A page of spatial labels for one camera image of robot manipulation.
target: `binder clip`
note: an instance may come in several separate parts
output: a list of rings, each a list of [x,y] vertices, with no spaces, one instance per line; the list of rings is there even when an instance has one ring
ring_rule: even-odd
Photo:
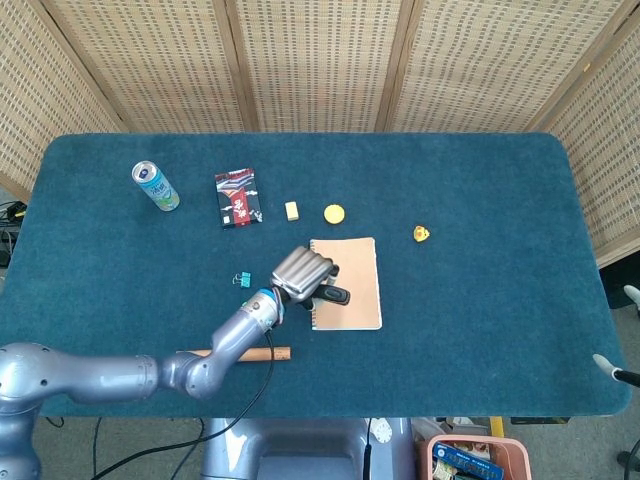
[[[240,285],[240,288],[251,287],[251,274],[248,272],[236,273],[233,277],[233,284]]]

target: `pink basket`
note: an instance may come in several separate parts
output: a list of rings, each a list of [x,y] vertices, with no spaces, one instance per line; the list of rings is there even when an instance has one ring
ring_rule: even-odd
[[[519,441],[511,438],[482,437],[478,435],[438,435],[428,445],[421,447],[421,453],[427,458],[421,462],[422,480],[433,480],[433,445],[436,442],[475,442],[488,443],[493,447],[495,463],[504,468],[504,480],[531,480],[529,454]]]

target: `spiral notebook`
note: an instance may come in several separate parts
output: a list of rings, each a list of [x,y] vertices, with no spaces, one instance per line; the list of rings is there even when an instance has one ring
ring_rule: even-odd
[[[311,240],[311,250],[340,267],[335,286],[351,293],[349,305],[315,301],[314,330],[378,330],[382,327],[375,240]]]

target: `blue box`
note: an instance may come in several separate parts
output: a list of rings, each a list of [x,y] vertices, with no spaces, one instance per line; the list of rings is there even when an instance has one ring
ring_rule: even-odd
[[[504,470],[498,465],[475,457],[445,443],[436,442],[433,446],[433,456],[466,473],[484,480],[503,480]]]

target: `wooden dowel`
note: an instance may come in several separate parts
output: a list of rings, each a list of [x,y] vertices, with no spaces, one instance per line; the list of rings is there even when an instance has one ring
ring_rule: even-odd
[[[274,347],[274,358],[276,360],[291,360],[291,347]],[[201,357],[206,357],[211,350],[187,350]],[[271,349],[268,347],[250,348],[240,357],[239,362],[268,362],[271,360]]]

